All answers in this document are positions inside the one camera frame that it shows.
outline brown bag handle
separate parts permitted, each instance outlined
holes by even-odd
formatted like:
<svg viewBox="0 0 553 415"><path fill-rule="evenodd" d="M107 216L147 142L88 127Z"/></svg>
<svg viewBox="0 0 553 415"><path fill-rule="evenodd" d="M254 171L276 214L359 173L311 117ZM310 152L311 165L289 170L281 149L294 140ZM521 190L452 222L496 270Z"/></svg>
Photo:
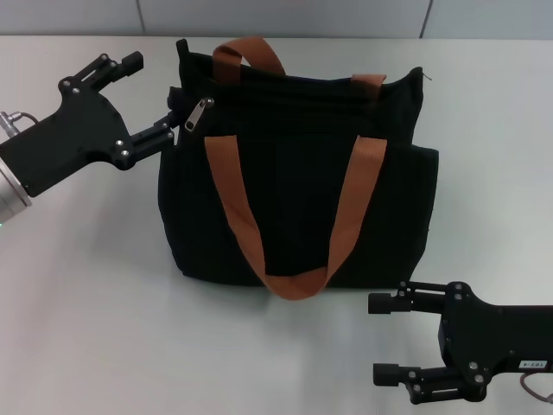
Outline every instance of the brown bag handle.
<svg viewBox="0 0 553 415"><path fill-rule="evenodd" d="M229 227L252 270L278 296L312 297L322 290L352 252L384 161L386 140L357 137L342 185L326 267L291 277L265 272L263 243L250 210L240 167L236 136L206 137L207 160Z"/></svg>
<svg viewBox="0 0 553 415"><path fill-rule="evenodd" d="M261 37L243 37L228 41L213 51L213 77L223 84L240 83L242 58L251 67L285 75L283 64L269 43Z"/></svg>

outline zipper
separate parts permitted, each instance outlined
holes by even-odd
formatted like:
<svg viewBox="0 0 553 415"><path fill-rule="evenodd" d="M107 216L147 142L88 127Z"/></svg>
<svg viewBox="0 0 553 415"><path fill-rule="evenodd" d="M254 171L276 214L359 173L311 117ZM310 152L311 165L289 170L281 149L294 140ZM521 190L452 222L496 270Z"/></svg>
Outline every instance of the zipper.
<svg viewBox="0 0 553 415"><path fill-rule="evenodd" d="M200 122L201 116L204 114L205 110L213 108L215 105L215 100L210 97L205 97L200 99L200 102L196 104L196 107L190 113L190 117L184 123L184 128L188 132L194 131L196 125Z"/></svg>

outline white table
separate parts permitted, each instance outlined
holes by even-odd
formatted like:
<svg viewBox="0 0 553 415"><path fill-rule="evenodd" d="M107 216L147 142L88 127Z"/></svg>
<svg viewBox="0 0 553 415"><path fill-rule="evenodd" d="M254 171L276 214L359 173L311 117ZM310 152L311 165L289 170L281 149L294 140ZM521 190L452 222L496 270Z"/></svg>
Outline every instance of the white table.
<svg viewBox="0 0 553 415"><path fill-rule="evenodd" d="M57 82L100 53L144 54L105 89L131 132L179 86L173 38L2 37L0 110L44 118ZM190 39L210 53L221 40ZM429 243L413 279L462 280L491 303L553 303L553 42L270 41L288 73L335 78L423 66L415 142L440 151ZM413 406L372 363L442 366L438 319L368 316L366 292L290 303L183 277L157 209L159 158L97 163L0 232L2 415L549 413L516 374L481 404ZM530 383L553 392L551 378Z"/></svg>

